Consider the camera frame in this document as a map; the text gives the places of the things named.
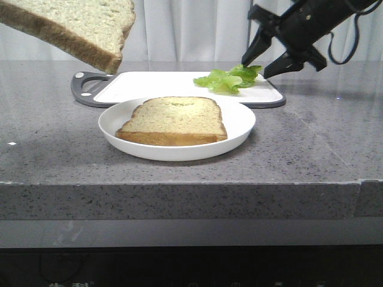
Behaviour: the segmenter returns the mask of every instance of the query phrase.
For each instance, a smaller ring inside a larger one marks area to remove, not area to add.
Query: countertop
[[[0,62],[0,219],[347,219],[383,216],[383,62],[272,77],[284,106],[213,158],[152,161],[111,146],[102,108],[71,94],[80,61]],[[235,63],[123,62],[126,71]]]

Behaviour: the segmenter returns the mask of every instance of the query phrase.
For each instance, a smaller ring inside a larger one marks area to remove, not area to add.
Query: white backdrop
[[[125,61],[240,61],[248,42],[247,12],[251,0],[133,0],[136,22],[123,50]],[[282,14],[289,0],[254,0]],[[361,39],[352,60],[383,60],[383,5],[360,17]],[[257,24],[252,22],[250,40]],[[342,60],[354,40],[352,19],[335,30],[333,54]],[[327,57],[330,36],[315,46]],[[275,39],[257,60],[270,61],[284,52]],[[68,60],[73,57],[37,38],[0,24],[1,60]]]

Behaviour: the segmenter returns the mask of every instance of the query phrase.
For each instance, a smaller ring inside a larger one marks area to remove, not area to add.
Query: bread slice
[[[202,145],[227,139],[217,103],[205,97],[158,97],[145,101],[115,136],[147,145]]]
[[[0,0],[0,22],[114,74],[135,12],[132,0]]]

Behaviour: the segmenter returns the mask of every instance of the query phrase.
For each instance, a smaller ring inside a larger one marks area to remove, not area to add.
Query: lettuce
[[[213,93],[239,93],[239,88],[249,88],[255,84],[255,78],[261,66],[244,67],[237,65],[229,72],[219,69],[211,70],[206,77],[193,79],[195,85],[206,87]]]

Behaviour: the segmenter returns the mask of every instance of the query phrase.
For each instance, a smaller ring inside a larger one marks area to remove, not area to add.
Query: robotic arm
[[[326,58],[314,48],[313,43],[355,14],[355,45],[349,57],[343,62],[335,61],[331,54],[331,43],[329,47],[329,56],[333,62],[337,64],[348,62],[358,43],[359,16],[371,13],[382,0],[296,0],[293,2],[294,4],[281,16],[258,5],[254,5],[248,12],[248,18],[255,20],[260,26],[253,42],[242,56],[244,66],[248,66],[265,52],[271,46],[273,37],[277,37],[286,48],[282,56],[265,67],[265,78],[300,71],[305,62],[309,62],[317,71],[325,68]],[[376,3],[372,8],[364,11],[374,2]]]

